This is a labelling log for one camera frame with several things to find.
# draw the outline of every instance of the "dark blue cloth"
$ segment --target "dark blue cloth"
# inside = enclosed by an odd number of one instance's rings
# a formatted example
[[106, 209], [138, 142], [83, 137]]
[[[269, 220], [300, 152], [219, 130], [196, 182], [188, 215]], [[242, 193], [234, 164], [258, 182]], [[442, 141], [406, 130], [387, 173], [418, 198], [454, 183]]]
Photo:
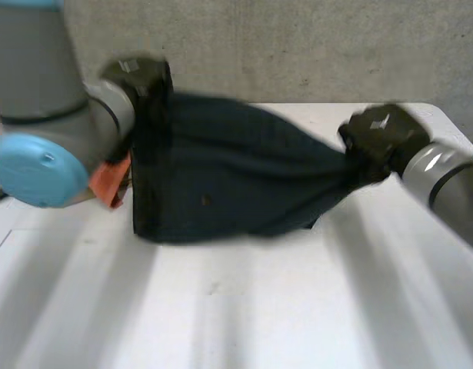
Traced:
[[360, 162], [267, 111], [179, 93], [168, 96], [165, 108], [136, 123], [140, 237], [185, 243], [310, 228], [367, 184]]

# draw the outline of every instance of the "light blue cap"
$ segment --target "light blue cap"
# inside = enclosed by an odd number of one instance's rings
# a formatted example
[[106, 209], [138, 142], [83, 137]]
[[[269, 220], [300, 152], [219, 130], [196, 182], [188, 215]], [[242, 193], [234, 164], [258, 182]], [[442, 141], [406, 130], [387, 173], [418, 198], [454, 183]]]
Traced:
[[0, 0], [0, 5], [23, 8], [63, 8], [64, 0]]
[[0, 136], [0, 185], [40, 208], [67, 204], [88, 187], [88, 172], [70, 152], [34, 135]]

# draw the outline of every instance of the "white table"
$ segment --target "white table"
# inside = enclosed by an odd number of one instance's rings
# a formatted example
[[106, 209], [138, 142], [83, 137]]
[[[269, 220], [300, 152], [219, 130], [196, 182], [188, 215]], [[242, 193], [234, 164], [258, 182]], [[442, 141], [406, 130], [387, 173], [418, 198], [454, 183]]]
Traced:
[[[339, 145], [365, 105], [262, 106]], [[0, 205], [0, 368], [473, 368], [473, 252], [393, 176], [272, 242], [149, 244], [131, 210]]]

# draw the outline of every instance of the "gray concrete wall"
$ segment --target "gray concrete wall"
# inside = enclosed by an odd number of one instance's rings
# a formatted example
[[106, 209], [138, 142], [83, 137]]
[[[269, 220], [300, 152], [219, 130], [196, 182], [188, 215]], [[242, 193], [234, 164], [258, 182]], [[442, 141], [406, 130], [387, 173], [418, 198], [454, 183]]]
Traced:
[[425, 101], [473, 141], [473, 0], [70, 0], [87, 79], [163, 54], [175, 85], [249, 101]]

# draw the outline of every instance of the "black ring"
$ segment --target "black ring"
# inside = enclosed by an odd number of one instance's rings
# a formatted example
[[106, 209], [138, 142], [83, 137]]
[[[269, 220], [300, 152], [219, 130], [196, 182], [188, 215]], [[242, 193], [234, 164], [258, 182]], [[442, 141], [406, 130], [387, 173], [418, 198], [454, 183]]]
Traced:
[[466, 168], [473, 167], [473, 161], [469, 163], [464, 163], [462, 165], [459, 165], [456, 168], [451, 169], [446, 175], [441, 177], [436, 184], [433, 186], [431, 189], [431, 193], [429, 194], [429, 208], [432, 210], [433, 206], [435, 205], [435, 200], [436, 196], [438, 196], [438, 192], [443, 188], [444, 185], [446, 185], [446, 182], [448, 182], [450, 179], [452, 179], [455, 175], [460, 173]]
[[104, 103], [102, 100], [100, 100], [99, 98], [91, 98], [91, 100], [93, 101], [96, 101], [98, 104], [100, 104], [107, 112], [108, 114], [111, 115], [112, 119], [113, 119], [113, 122], [115, 123], [115, 126], [116, 126], [116, 130], [118, 133], [120, 133], [120, 122], [118, 121], [118, 118], [116, 118], [116, 115], [115, 113], [113, 112], [113, 110], [110, 109], [110, 107]]
[[36, 123], [46, 123], [47, 121], [55, 121], [59, 120], [65, 117], [68, 117], [69, 115], [73, 115], [76, 113], [79, 113], [80, 111], [88, 108], [89, 106], [89, 101], [84, 100], [81, 101], [77, 106], [70, 108], [67, 111], [61, 111], [59, 113], [53, 114], [53, 115], [48, 115], [46, 117], [40, 117], [40, 118], [9, 118], [9, 117], [3, 117], [0, 116], [0, 120], [2, 121], [3, 125], [33, 125]]

